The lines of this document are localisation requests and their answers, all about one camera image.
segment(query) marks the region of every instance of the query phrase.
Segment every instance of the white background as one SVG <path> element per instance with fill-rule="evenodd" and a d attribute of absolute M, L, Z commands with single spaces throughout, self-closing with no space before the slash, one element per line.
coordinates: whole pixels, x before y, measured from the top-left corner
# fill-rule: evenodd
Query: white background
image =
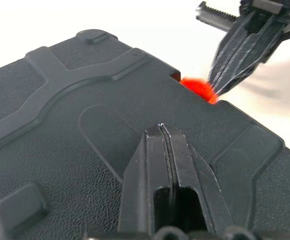
<path fill-rule="evenodd" d="M 182 72 L 207 78 L 224 32 L 198 22 L 195 0 L 0 1 L 0 67 L 40 46 L 52 46 L 81 30 L 102 29 Z M 239 0 L 208 5 L 238 15 Z M 290 40 L 270 61 L 224 96 L 290 148 Z"/>

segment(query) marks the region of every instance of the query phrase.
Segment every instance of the black plastic case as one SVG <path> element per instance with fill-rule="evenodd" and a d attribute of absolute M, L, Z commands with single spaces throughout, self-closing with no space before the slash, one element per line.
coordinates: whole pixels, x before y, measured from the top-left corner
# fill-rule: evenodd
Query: black plastic case
<path fill-rule="evenodd" d="M 179 80 L 101 30 L 0 68 L 0 240 L 81 240 L 90 225 L 116 231 L 124 170 L 156 123 L 181 129 L 211 166 L 236 225 L 290 231 L 283 140 Z"/>

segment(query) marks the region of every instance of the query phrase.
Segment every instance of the textured plastic surface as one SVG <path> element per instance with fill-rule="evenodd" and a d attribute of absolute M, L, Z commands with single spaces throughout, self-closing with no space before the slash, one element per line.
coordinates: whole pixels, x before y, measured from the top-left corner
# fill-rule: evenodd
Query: textured plastic surface
<path fill-rule="evenodd" d="M 0 68 L 0 201 L 36 182 L 50 202 L 16 239 L 80 240 L 94 224 L 116 231 L 123 172 L 155 123 L 180 128 L 211 166 L 235 224 L 290 231 L 290 150 L 171 76 L 179 72 L 101 30 Z"/>

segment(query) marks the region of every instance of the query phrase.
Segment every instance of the red object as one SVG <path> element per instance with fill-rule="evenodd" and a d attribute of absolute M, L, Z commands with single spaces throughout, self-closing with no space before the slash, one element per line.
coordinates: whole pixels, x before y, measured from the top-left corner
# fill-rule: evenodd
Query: red object
<path fill-rule="evenodd" d="M 218 96 L 214 93 L 213 88 L 209 85 L 208 82 L 199 78 L 184 77 L 180 81 L 180 84 L 201 96 L 210 104 L 217 103 Z"/>

